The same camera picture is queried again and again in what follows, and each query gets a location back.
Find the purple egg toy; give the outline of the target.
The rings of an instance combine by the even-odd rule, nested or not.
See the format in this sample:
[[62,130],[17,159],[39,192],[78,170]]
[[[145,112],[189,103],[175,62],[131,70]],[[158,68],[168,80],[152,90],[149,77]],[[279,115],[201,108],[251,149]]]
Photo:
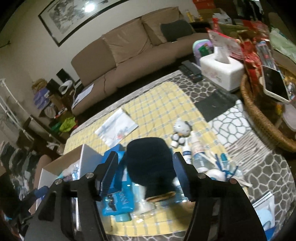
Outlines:
[[214,52],[212,42],[208,39],[197,40],[192,46],[196,64],[200,66],[200,59]]

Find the white smartphone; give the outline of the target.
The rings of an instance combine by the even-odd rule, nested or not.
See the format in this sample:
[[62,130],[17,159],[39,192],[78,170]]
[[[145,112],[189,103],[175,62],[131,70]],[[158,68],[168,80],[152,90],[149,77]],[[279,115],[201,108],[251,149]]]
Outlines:
[[278,70],[270,68],[268,66],[261,66],[262,80],[263,80],[263,92],[273,99],[289,103],[290,97],[287,92],[286,85]]

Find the cardboard sorting box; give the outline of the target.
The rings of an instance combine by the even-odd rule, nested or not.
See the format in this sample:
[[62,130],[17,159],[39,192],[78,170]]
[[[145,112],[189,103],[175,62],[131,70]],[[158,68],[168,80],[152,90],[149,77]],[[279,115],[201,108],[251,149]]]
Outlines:
[[43,186],[50,187],[58,176],[70,165],[78,163],[79,178],[86,173],[93,172],[97,165],[102,162],[102,155],[86,144],[71,150],[69,153],[52,160],[49,156],[43,155],[37,164],[34,188]]

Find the white tissue box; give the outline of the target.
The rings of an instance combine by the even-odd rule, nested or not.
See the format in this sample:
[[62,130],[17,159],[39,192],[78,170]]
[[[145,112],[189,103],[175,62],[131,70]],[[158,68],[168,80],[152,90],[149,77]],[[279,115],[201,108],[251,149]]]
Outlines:
[[223,47],[214,47],[214,53],[201,57],[201,72],[216,86],[233,92],[239,88],[244,65],[227,55]]

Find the red white snack bag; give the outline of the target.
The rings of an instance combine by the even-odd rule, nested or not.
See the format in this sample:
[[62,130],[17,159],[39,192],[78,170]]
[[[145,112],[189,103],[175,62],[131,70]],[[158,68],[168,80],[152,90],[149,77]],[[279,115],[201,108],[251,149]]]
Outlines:
[[241,61],[244,59],[243,51],[236,39],[215,30],[207,29],[207,32],[213,46],[221,47],[226,55],[231,58]]

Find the paper sheet on sofa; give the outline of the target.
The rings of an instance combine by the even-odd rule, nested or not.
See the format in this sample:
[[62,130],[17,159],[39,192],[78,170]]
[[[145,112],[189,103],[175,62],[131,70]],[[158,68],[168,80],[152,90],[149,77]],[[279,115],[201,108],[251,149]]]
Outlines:
[[83,90],[78,96],[74,99],[74,102],[72,104],[72,109],[79,104],[88,94],[92,91],[94,84],[90,85],[88,88]]

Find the dark green cushion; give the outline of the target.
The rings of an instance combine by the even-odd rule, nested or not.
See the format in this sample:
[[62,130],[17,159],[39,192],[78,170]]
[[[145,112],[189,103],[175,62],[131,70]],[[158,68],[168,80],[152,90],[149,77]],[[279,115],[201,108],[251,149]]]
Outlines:
[[160,29],[168,42],[175,42],[179,38],[194,33],[191,25],[185,20],[177,20],[172,23],[161,24]]

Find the small white plastic bottle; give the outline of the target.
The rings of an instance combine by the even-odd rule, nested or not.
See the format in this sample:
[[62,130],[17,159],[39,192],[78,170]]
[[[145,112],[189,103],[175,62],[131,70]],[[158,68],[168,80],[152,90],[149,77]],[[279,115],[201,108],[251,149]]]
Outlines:
[[192,165],[199,173],[207,172],[209,170],[208,160],[205,158],[204,148],[194,131],[191,131],[191,152]]

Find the blue flat box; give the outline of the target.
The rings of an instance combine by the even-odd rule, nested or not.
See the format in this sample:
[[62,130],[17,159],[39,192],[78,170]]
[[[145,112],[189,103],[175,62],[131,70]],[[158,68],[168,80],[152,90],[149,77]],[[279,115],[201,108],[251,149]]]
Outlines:
[[125,148],[121,144],[107,150],[103,155],[102,161],[105,162],[112,151],[118,154],[118,167],[107,196],[103,199],[102,214],[104,216],[114,216],[116,222],[127,222],[131,221],[131,213],[135,207],[132,181],[123,159]]

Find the black remote control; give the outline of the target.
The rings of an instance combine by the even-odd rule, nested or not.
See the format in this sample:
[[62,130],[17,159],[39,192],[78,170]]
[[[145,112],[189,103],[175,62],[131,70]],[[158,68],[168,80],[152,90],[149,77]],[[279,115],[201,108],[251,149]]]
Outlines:
[[193,83],[198,83],[203,80],[201,70],[191,61],[186,60],[179,66],[179,70],[187,76]]

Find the brown fabric sofa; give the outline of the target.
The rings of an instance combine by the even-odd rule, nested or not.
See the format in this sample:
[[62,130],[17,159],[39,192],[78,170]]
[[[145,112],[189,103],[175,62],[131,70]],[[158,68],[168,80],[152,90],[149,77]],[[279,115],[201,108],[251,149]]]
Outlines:
[[98,102],[142,77],[169,66],[193,53],[193,43],[208,39],[200,33],[168,42],[160,25],[185,20],[179,8],[158,9],[128,21],[103,34],[81,50],[71,61],[84,88],[92,91],[72,112],[81,115]]

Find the black hot water bottle cover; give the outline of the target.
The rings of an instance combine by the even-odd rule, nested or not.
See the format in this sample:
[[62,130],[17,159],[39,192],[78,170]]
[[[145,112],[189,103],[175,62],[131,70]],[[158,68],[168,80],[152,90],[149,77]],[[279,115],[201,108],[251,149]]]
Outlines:
[[132,182],[145,188],[145,201],[159,202],[175,196],[173,154],[162,138],[131,141],[123,158]]

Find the red gift boxes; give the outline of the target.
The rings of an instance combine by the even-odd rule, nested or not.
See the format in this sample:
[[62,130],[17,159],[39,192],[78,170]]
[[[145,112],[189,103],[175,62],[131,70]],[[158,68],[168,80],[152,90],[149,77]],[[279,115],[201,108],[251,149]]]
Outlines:
[[210,16],[211,18],[215,13],[221,13],[221,9],[216,8],[214,1],[193,0],[193,4],[200,16]]

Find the framed ink painting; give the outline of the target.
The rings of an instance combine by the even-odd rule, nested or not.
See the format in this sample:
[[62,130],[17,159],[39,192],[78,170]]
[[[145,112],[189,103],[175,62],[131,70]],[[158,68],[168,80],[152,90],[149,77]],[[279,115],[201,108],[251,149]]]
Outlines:
[[38,15],[53,41],[60,47],[81,27],[97,16],[114,8],[121,1],[59,0],[51,1]]

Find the yellow plaid tablecloth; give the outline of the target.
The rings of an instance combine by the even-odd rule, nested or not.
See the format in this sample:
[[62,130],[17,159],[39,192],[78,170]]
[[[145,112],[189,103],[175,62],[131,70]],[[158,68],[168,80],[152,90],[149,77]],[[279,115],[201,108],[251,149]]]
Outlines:
[[[202,143],[205,153],[227,154],[227,150],[211,130],[202,114],[190,100],[189,96],[175,83],[156,84],[143,94],[119,106],[136,123],[137,128],[124,137],[119,143],[126,147],[130,142],[145,139],[144,148],[149,149],[152,139],[159,139],[171,148],[173,125],[177,119],[188,121]],[[147,213],[131,214],[132,219],[117,222],[111,217],[110,235],[140,237],[168,235],[186,231],[192,211],[186,209],[185,197],[180,201],[173,199],[157,202]]]

